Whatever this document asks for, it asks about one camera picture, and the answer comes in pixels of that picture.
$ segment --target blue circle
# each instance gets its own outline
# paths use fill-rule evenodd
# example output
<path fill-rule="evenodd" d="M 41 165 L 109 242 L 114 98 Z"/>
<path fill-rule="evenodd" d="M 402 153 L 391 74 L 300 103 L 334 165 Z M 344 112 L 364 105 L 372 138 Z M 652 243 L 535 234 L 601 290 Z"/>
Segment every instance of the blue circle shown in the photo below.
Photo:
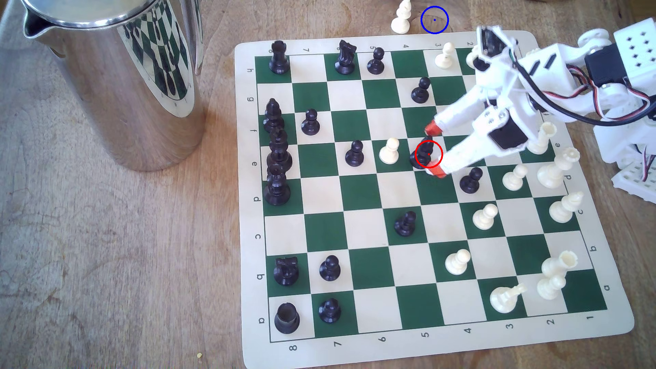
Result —
<path fill-rule="evenodd" d="M 444 14 L 447 15 L 447 23 L 446 23 L 446 25 L 444 26 L 444 28 L 442 28 L 442 31 L 439 31 L 439 32 L 431 32 L 431 31 L 429 31 L 429 30 L 426 29 L 426 26 L 424 26 L 424 14 L 426 14 L 426 11 L 427 11 L 428 9 L 430 9 L 430 8 L 437 8 L 437 9 L 443 11 Z M 442 33 L 442 32 L 444 32 L 444 31 L 447 29 L 447 27 L 449 26 L 449 13 L 447 13 L 447 11 L 445 11 L 444 8 L 441 8 L 441 7 L 437 6 L 437 5 L 433 5 L 432 7 L 428 7 L 428 8 L 426 8 L 426 9 L 421 13 L 421 18 L 419 19 L 419 21 L 421 22 L 421 27 L 422 27 L 426 32 L 428 32 L 428 33 L 432 33 L 432 34 L 436 35 L 436 34 L 438 34 L 438 33 Z"/>

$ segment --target stainless steel pitcher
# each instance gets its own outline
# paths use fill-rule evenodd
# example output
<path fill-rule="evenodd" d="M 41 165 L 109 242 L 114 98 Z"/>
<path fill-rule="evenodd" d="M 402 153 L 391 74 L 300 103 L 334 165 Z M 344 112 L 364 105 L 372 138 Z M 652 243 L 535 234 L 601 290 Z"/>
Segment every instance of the stainless steel pitcher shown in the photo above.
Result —
<path fill-rule="evenodd" d="M 198 0 L 22 2 L 25 37 L 51 49 L 117 163 L 152 171 L 195 150 L 205 130 Z"/>

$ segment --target wooden table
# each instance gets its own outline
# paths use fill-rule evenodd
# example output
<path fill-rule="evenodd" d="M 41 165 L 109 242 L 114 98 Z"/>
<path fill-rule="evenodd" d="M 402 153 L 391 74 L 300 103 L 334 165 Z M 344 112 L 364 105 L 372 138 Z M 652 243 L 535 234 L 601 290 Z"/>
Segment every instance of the wooden table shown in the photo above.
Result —
<path fill-rule="evenodd" d="M 0 24 L 0 368 L 243 368 L 234 47 L 263 39 L 389 35 L 398 0 L 204 0 L 199 80 L 207 133 L 180 165 L 135 173 L 105 154 L 46 48 Z M 413 1 L 416 17 L 427 6 Z M 540 46 L 633 19 L 623 1 L 445 0 L 449 31 L 500 24 Z M 419 19 L 410 33 L 423 32 Z M 632 305 L 629 334 L 343 368 L 656 365 L 656 205 L 616 190 L 592 127 L 581 165 Z"/>

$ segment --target red circle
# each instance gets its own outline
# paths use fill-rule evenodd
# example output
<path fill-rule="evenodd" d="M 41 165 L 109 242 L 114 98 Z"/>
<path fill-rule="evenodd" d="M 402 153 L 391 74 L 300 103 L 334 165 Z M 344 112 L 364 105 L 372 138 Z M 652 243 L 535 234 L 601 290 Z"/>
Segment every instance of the red circle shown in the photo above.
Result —
<path fill-rule="evenodd" d="M 417 150 L 419 150 L 419 146 L 421 146 L 421 144 L 424 143 L 424 142 L 433 142 L 434 144 L 436 144 L 436 145 L 440 148 L 440 155 L 441 155 L 441 156 L 440 156 L 440 160 L 438 161 L 437 164 L 433 165 L 432 167 L 426 167 L 425 165 L 421 164 L 421 163 L 419 162 L 419 160 L 417 159 Z M 417 148 L 415 149 L 415 161 L 417 162 L 417 164 L 419 164 L 419 165 L 420 165 L 421 167 L 423 167 L 423 168 L 427 168 L 427 169 L 435 168 L 436 166 L 438 166 L 438 165 L 442 162 L 442 159 L 444 159 L 444 150 L 442 150 L 442 146 L 440 146 L 440 144 L 438 144 L 437 142 L 435 142 L 435 141 L 433 141 L 433 140 L 421 141 L 421 142 L 417 145 Z"/>

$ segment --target chessboard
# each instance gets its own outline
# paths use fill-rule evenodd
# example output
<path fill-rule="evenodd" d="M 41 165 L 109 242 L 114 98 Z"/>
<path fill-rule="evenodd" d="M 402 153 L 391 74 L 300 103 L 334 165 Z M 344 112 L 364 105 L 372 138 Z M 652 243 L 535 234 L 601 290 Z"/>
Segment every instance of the chessboard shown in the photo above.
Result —
<path fill-rule="evenodd" d="M 538 46 L 528 32 L 508 34 L 522 56 Z M 335 69 L 340 39 L 284 40 L 289 70 L 283 74 L 269 67 L 273 41 L 235 49 L 246 366 L 302 368 L 631 331 L 633 314 L 580 165 L 555 189 L 537 179 L 541 166 L 573 146 L 565 124 L 543 114 L 557 128 L 547 151 L 476 162 L 472 167 L 483 172 L 480 187 L 465 193 L 459 181 L 471 167 L 439 179 L 415 169 L 409 156 L 434 114 L 475 86 L 476 73 L 465 59 L 476 34 L 344 40 L 357 47 L 355 69 L 346 75 Z M 455 46 L 453 63 L 438 68 L 434 59 L 447 42 Z M 377 47 L 384 49 L 384 70 L 375 75 L 367 63 Z M 430 78 L 430 96 L 418 104 L 411 91 L 422 77 Z M 263 123 L 271 98 L 279 104 L 292 157 L 285 173 L 291 195 L 278 206 L 264 200 L 272 150 Z M 315 135 L 301 129 L 309 109 L 320 124 Z M 464 124 L 433 139 L 449 150 L 471 132 Z M 392 137 L 399 141 L 399 158 L 388 165 L 379 151 Z M 345 155 L 356 140 L 364 161 L 352 167 Z M 519 163 L 528 173 L 523 186 L 510 191 L 502 177 Z M 555 222 L 551 204 L 578 191 L 584 195 L 578 211 L 566 223 Z M 495 204 L 498 214 L 482 230 L 472 217 L 487 204 Z M 416 214 L 415 230 L 400 236 L 394 223 L 408 211 Z M 451 274 L 445 260 L 459 250 L 467 250 L 470 260 L 462 274 Z M 572 251 L 577 264 L 555 299 L 541 298 L 541 265 L 563 251 Z M 340 274 L 327 281 L 319 269 L 331 255 Z M 297 274 L 283 286 L 274 277 L 277 260 L 294 257 Z M 518 284 L 527 290 L 514 308 L 495 310 L 492 291 Z M 332 323 L 319 314 L 329 299 L 340 307 Z M 281 306 L 281 314 L 293 314 L 297 324 L 291 333 L 276 328 Z"/>

